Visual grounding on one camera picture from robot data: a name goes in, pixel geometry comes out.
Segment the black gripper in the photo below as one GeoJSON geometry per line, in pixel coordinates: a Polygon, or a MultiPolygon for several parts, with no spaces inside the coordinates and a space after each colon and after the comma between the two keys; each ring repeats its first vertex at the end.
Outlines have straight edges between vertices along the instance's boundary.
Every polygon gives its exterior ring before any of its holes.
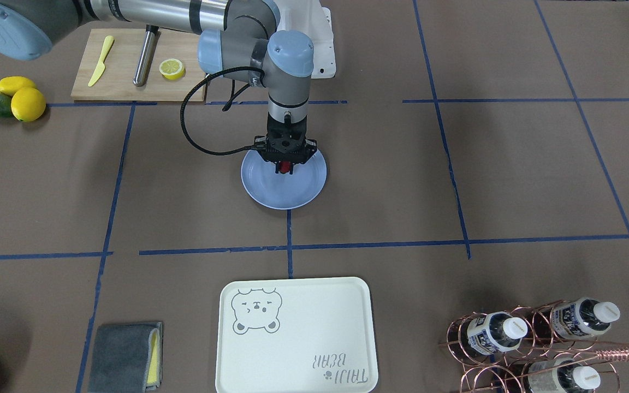
{"type": "Polygon", "coordinates": [[[265,136],[254,137],[254,148],[266,162],[305,164],[318,151],[306,132],[306,123],[269,123],[265,136]]]}

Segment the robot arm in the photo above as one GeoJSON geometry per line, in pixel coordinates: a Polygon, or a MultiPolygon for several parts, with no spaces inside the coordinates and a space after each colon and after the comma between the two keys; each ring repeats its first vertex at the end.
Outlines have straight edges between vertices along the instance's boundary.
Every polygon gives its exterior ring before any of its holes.
{"type": "Polygon", "coordinates": [[[280,30],[273,1],[0,1],[0,53],[30,61],[78,27],[100,20],[137,22],[200,36],[207,82],[224,75],[269,92],[265,136],[249,150],[277,166],[305,164],[317,152],[307,139],[315,46],[305,33],[280,30]]]}

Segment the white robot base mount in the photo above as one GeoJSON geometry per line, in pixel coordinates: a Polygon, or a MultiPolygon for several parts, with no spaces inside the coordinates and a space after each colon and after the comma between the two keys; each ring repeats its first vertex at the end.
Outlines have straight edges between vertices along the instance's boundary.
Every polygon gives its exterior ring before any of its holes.
{"type": "Polygon", "coordinates": [[[334,78],[337,72],[334,30],[329,8],[313,2],[309,17],[309,32],[314,44],[312,79],[334,78]]]}

